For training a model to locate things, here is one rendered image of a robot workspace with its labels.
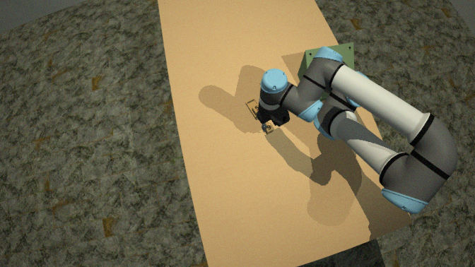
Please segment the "tan shallow rectangular tray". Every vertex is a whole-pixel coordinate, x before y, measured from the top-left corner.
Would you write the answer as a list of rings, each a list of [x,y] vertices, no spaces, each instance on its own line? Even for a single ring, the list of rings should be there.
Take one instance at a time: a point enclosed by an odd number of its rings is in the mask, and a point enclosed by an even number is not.
[[[247,105],[248,109],[251,111],[254,118],[257,118],[257,115],[255,116],[254,112],[252,111],[252,107],[255,106],[256,104],[258,104],[258,102],[255,100],[255,98],[247,101],[245,104]]]

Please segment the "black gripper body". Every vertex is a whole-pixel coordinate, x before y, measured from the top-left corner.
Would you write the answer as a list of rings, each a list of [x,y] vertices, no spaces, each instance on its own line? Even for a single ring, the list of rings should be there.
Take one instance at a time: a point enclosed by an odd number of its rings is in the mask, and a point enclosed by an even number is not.
[[[280,105],[267,105],[265,104],[259,95],[259,106],[257,112],[258,120],[264,124],[270,120],[277,126],[282,126],[290,120],[288,110]]]

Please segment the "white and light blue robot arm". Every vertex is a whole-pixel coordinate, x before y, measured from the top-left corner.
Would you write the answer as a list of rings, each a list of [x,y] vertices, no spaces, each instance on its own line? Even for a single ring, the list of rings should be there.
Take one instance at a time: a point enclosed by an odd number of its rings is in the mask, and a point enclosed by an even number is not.
[[[333,49],[320,47],[313,58],[298,86],[280,69],[266,71],[261,100],[306,122],[314,120],[322,135],[342,140],[379,174],[381,194],[388,201],[407,213],[419,213],[457,166],[457,147],[447,127],[350,69]],[[324,91],[330,94],[323,104],[319,99]],[[360,124],[354,114],[357,107],[407,137],[414,147],[411,153],[398,153]]]

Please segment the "beige number cube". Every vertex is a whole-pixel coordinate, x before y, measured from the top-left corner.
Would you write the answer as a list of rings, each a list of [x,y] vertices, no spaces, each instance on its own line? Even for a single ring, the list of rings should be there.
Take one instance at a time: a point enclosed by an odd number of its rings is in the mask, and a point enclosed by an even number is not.
[[[252,107],[252,111],[254,112],[255,116],[257,115],[257,112],[258,112],[258,106],[259,104]]]
[[[268,123],[266,127],[266,131],[265,131],[266,134],[270,134],[273,131],[274,131],[274,127],[271,125],[271,123]]]

